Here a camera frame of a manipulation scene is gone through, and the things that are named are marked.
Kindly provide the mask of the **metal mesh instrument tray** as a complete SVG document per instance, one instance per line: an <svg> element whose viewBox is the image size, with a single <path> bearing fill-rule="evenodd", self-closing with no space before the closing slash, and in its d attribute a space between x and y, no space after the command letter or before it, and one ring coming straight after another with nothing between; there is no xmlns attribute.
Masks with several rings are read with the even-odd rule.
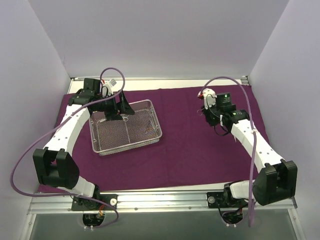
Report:
<svg viewBox="0 0 320 240"><path fill-rule="evenodd" d="M100 156L157 143L163 135L156 110L151 100L130 103L134 115L123 114L121 120L106 121L102 112L94 112L89 119L92 150ZM149 121L154 134L145 134Z"/></svg>

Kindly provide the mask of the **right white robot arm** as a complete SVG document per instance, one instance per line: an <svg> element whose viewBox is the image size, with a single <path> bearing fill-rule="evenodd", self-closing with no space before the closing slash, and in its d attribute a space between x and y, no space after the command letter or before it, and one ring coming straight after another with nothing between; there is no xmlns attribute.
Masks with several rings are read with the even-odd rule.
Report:
<svg viewBox="0 0 320 240"><path fill-rule="evenodd" d="M202 114L210 126L223 127L227 134L241 143L254 161L258 175L249 180L225 184L223 203L234 206L240 199L253 198L261 206L293 198L296 194L298 167L279 155L255 128L245 110L227 113L215 107L203 108Z"/></svg>

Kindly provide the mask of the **steel surgical scissors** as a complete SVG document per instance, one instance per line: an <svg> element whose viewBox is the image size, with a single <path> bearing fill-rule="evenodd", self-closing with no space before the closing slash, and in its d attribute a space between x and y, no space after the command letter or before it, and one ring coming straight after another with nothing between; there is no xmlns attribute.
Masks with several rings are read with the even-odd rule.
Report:
<svg viewBox="0 0 320 240"><path fill-rule="evenodd" d="M199 116L202 116L202 115L204 114L204 108L198 109L198 110L197 110L197 114L198 114Z"/></svg>

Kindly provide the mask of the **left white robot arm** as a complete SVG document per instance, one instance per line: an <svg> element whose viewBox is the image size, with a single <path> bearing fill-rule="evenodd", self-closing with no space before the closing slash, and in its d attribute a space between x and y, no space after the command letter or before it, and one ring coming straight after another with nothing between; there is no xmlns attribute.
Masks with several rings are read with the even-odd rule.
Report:
<svg viewBox="0 0 320 240"><path fill-rule="evenodd" d="M123 91L104 98L95 90L78 90L69 100L65 116L49 142L33 152L33 162L41 185L83 196L83 204L90 210L100 206L97 186L80 176L72 154L78 136L94 112L102 112L107 121L122 120L122 115L134 115Z"/></svg>

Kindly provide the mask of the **purple surgical wrap cloth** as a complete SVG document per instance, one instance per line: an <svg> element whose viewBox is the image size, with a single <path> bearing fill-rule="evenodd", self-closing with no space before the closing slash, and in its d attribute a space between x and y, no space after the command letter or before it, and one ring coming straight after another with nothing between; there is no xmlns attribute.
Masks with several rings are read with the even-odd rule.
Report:
<svg viewBox="0 0 320 240"><path fill-rule="evenodd" d="M157 143L100 156L86 124L73 148L80 175L102 191L152 189L248 180L251 158L232 135L220 136L198 114L199 87L126 91L152 101L162 130Z"/></svg>

